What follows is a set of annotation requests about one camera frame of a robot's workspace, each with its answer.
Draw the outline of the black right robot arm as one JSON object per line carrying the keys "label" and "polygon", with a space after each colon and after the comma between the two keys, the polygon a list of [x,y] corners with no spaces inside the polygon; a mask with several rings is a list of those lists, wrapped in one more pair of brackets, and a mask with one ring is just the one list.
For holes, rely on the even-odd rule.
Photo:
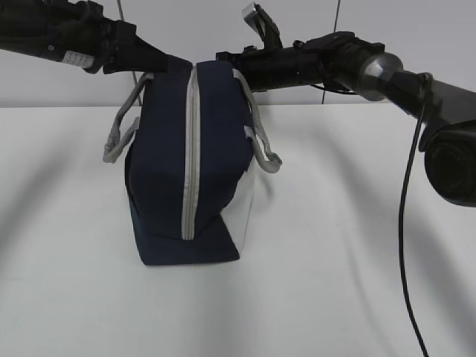
{"label": "black right robot arm", "polygon": [[338,31],[287,48],[216,53],[240,71],[254,92],[323,85],[371,102],[388,100],[422,121],[418,150],[425,173],[447,202],[475,206],[475,93],[407,71],[380,42]]}

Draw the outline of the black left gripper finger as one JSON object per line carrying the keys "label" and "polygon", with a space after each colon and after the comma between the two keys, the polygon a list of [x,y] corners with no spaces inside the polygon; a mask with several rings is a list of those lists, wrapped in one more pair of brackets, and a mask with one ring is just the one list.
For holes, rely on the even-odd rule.
{"label": "black left gripper finger", "polygon": [[168,55],[136,36],[132,44],[114,44],[103,65],[104,74],[125,71],[164,72]]}

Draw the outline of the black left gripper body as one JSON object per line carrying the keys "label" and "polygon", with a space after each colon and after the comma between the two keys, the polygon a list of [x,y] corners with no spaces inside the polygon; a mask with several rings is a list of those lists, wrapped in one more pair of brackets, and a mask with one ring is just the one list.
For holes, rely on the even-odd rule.
{"label": "black left gripper body", "polygon": [[93,55],[92,65],[85,70],[88,74],[96,74],[102,70],[104,74],[135,71],[132,65],[132,48],[136,43],[137,26],[124,18],[123,4],[117,1],[119,20],[103,17],[100,20],[100,35]]}

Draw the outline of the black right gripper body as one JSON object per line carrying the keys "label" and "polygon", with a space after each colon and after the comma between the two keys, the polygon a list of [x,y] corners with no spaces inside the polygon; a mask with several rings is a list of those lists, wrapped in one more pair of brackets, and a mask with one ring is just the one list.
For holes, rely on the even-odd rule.
{"label": "black right gripper body", "polygon": [[240,53],[216,53],[216,60],[230,63],[249,91],[315,86],[324,82],[319,56],[305,52],[302,42],[285,48],[279,32],[265,29],[257,33],[263,41],[261,49],[249,45]]}

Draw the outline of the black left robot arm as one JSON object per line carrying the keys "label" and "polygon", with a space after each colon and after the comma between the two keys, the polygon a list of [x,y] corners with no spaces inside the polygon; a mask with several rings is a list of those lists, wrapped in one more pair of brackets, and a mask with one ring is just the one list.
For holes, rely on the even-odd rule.
{"label": "black left robot arm", "polygon": [[166,71],[167,55],[143,41],[137,27],[104,16],[94,1],[2,1],[1,49],[102,71]]}

